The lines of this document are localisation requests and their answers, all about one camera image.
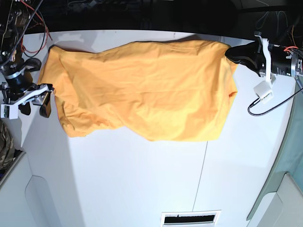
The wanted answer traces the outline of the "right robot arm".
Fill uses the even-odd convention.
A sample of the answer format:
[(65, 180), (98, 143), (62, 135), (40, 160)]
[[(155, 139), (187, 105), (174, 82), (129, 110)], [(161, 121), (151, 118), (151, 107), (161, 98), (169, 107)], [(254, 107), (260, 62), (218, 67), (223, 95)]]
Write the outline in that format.
[(43, 2), (35, 6), (29, 0), (2, 0), (0, 2), (0, 72), (5, 81), (0, 84), (3, 103), (0, 105), (1, 118), (14, 120), (18, 114), (30, 115), (31, 105), (39, 106), (42, 117), (51, 114), (50, 96), (54, 91), (52, 84), (36, 84), (31, 76), (39, 71), (41, 61), (35, 52), (28, 56), (23, 38), (31, 21), (37, 16), (45, 31), (42, 45), (46, 44), (49, 31), (43, 16), (38, 12)]

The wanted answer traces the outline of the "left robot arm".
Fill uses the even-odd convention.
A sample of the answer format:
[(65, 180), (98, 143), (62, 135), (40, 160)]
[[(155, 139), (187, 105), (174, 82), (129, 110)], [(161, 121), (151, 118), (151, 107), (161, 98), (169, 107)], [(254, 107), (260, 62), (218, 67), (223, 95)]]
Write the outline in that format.
[(303, 51), (296, 46), (284, 47), (271, 44), (268, 39), (255, 32), (257, 41), (229, 48), (225, 56), (233, 63), (246, 66), (264, 78), (254, 92), (259, 99), (273, 95), (276, 76), (293, 78), (303, 75)]

